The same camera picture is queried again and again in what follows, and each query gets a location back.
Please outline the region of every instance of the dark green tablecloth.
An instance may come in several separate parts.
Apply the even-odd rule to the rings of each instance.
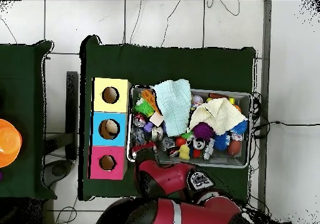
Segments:
[[[41,183],[44,149],[43,57],[52,42],[33,46],[0,45],[0,118],[11,122],[22,136],[17,159],[0,168],[0,197],[51,199],[55,194]]]
[[[99,45],[97,37],[88,36],[81,45],[81,104],[84,108],[81,111],[80,129],[84,131],[84,137],[81,134],[80,143],[84,142],[84,165],[83,179],[80,175],[79,187],[80,193],[83,191],[84,199],[90,196],[137,195],[133,184],[133,163],[129,163],[121,181],[87,178],[92,77],[128,79],[132,84],[146,85],[184,78],[189,80],[194,89],[251,93],[254,57],[253,48],[184,49],[149,48],[128,44]],[[246,201],[248,168],[204,170],[218,188]]]

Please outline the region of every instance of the light blue towel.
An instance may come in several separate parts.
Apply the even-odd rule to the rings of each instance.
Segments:
[[[166,123],[167,135],[177,136],[186,132],[191,107],[189,81],[164,81],[153,87],[156,91],[157,106]]]

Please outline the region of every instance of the cloth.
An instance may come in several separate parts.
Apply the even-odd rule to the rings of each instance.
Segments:
[[[1,168],[0,197],[57,198],[41,181],[46,117],[43,57],[52,47],[51,41],[0,44],[0,118],[14,125],[23,143],[16,160]]]
[[[188,127],[191,107],[191,90],[189,81],[164,81],[153,87],[156,91],[156,101],[159,107],[168,136],[177,136]]]
[[[212,99],[194,110],[189,129],[193,129],[200,122],[205,122],[217,135],[222,135],[243,120],[248,119],[226,98]]]
[[[136,84],[155,85],[166,79],[175,81],[183,78],[187,79],[194,89],[251,93],[253,88],[253,61],[256,55],[253,48],[239,50],[147,48],[132,44],[102,45],[97,36],[91,36],[87,41],[84,40],[81,47],[81,53],[85,53],[84,58],[81,55],[81,59],[86,67],[81,70],[81,77],[85,79],[81,82],[81,89],[86,91],[85,94],[81,92],[81,95],[85,96],[81,103],[83,108],[81,117],[86,120],[90,120],[91,113],[92,77],[128,79],[133,86]],[[24,53],[16,53],[16,50],[13,54],[15,57],[24,55]],[[17,85],[16,88],[26,91],[26,86],[29,85],[23,83]],[[83,131],[80,131],[80,137],[84,142],[81,145],[84,146],[83,158],[79,158],[79,168],[82,170],[79,173],[79,180],[83,182],[79,184],[79,195],[83,195],[85,200],[92,196],[137,196],[136,188],[132,184],[134,175],[134,163],[132,162],[128,163],[123,180],[88,179],[86,160],[89,156],[90,121],[83,121],[83,125],[80,125],[79,128]],[[228,192],[236,199],[247,202],[249,166],[243,169],[203,166],[202,169],[209,177],[218,177],[221,180],[216,180],[217,188]]]

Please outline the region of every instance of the blue spiky toy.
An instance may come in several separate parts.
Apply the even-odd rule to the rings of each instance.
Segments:
[[[190,149],[189,156],[192,157],[193,156],[193,143],[189,144],[189,149]]]
[[[248,121],[243,120],[239,124],[237,124],[235,127],[230,129],[230,132],[235,133],[235,134],[243,134],[248,127]]]
[[[219,151],[224,151],[230,144],[230,136],[225,132],[222,135],[214,135],[214,148]]]

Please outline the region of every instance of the metal frame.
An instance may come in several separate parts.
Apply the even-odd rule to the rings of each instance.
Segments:
[[[261,124],[266,124],[268,119],[269,107],[269,67],[270,67],[270,45],[271,45],[271,0],[264,0],[264,22],[263,22],[263,49],[262,49],[262,73],[261,73]],[[261,129],[261,136],[265,136],[268,126]],[[266,168],[267,168],[267,138],[259,140],[259,178],[258,194],[259,200],[257,208],[266,211]]]
[[[134,85],[131,87],[130,92],[129,92],[129,97],[131,100],[131,104],[133,103],[133,92],[135,89],[153,89],[154,86],[151,85]],[[192,94],[199,94],[200,93],[217,93],[217,94],[224,94],[227,95],[229,97],[234,97],[234,98],[239,98],[239,97],[249,97],[249,108],[248,108],[248,118],[249,118],[249,128],[248,130],[251,130],[252,128],[252,119],[251,119],[251,111],[253,110],[253,97],[251,96],[251,94],[249,93],[239,93],[239,92],[235,92],[235,91],[216,91],[216,90],[207,90],[207,89],[191,89],[191,93]],[[128,161],[130,162],[135,162],[135,159],[133,159],[131,157],[131,152],[130,149],[132,147],[131,145],[131,129],[133,128],[133,113],[132,113],[132,108],[130,108],[130,104],[129,104],[129,119],[128,119],[128,131],[127,131],[127,147],[126,147],[126,158],[128,159]],[[247,167],[247,165],[249,165],[250,163],[250,149],[251,149],[251,132],[247,133],[247,138],[246,138],[246,162],[244,165],[222,165],[222,164],[214,164],[214,163],[203,163],[203,162],[193,162],[192,159],[190,159],[188,162],[190,164],[194,164],[194,165],[199,165],[199,166],[206,166],[206,167],[216,167],[216,168],[229,168],[229,169],[243,169],[245,167]],[[170,158],[167,160],[160,160],[158,159],[160,163],[165,164],[165,163],[177,163],[177,160],[175,158]]]
[[[79,75],[68,71],[66,76],[66,125],[65,133],[48,136],[44,145],[44,154],[66,147],[66,159],[76,160],[78,147],[78,85]]]

